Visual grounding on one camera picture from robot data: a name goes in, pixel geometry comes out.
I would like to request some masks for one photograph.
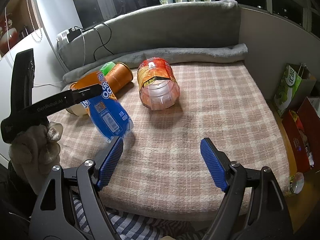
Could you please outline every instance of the green paper bag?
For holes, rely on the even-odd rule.
[[[306,65],[286,64],[281,82],[273,97],[273,104],[280,117],[287,109],[299,107],[310,94],[316,78],[311,75]]]

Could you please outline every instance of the orange label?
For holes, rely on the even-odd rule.
[[[139,93],[156,80],[172,80],[177,82],[170,64],[159,57],[152,57],[142,62],[137,73]]]

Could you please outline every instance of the gloved hand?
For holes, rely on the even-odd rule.
[[[60,163],[60,145],[63,126],[50,122],[31,126],[16,136],[9,148],[9,156],[17,175],[29,183],[38,195],[47,175],[54,165]]]

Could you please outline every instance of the barcode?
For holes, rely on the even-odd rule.
[[[119,125],[116,123],[115,119],[113,119],[110,113],[107,113],[102,118],[112,132],[115,132],[119,129]]]
[[[97,103],[94,107],[96,108],[98,113],[101,113],[104,109],[106,109],[106,106],[104,105],[104,103],[102,101]]]

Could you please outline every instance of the striped fabric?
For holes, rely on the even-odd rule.
[[[81,230],[90,233],[79,195],[73,195]],[[194,231],[188,221],[175,221],[139,216],[105,207],[111,223],[122,240],[158,240],[171,236],[177,240],[201,240],[206,229]]]

